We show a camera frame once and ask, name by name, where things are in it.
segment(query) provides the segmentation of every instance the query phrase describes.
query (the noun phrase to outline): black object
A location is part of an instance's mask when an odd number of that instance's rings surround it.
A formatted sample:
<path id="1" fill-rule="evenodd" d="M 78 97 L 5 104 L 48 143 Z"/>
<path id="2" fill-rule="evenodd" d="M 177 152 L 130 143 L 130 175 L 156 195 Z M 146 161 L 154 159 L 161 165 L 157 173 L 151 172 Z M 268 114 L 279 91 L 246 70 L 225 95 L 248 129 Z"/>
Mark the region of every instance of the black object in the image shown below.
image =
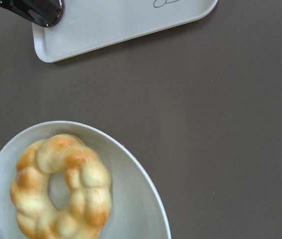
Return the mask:
<path id="1" fill-rule="evenodd" d="M 0 7 L 42 27 L 56 25 L 65 9 L 64 0 L 0 0 Z"/>

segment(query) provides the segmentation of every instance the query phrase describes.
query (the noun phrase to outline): glazed donut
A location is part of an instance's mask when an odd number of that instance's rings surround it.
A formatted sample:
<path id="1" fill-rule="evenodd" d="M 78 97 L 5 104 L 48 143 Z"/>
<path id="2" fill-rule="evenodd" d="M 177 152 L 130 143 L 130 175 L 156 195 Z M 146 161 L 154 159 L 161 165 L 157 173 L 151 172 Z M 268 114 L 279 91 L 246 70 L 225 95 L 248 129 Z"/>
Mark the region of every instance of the glazed donut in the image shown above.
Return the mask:
<path id="1" fill-rule="evenodd" d="M 96 239 L 111 210 L 111 176 L 89 147 L 71 134 L 30 145 L 16 165 L 10 187 L 20 230 L 30 239 Z M 58 210 L 48 195 L 52 173 L 63 172 L 68 208 Z"/>

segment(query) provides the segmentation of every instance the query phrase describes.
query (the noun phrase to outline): table surface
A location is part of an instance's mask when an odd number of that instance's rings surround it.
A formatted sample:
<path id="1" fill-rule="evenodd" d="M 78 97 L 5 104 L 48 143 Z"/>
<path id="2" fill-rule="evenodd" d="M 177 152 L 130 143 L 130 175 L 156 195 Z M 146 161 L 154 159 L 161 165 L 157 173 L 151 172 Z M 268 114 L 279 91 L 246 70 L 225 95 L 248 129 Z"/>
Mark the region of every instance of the table surface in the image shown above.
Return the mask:
<path id="1" fill-rule="evenodd" d="M 222 0 L 197 22 L 57 63 L 0 8 L 0 150 L 50 120 L 124 144 L 173 238 L 282 239 L 282 1 Z"/>

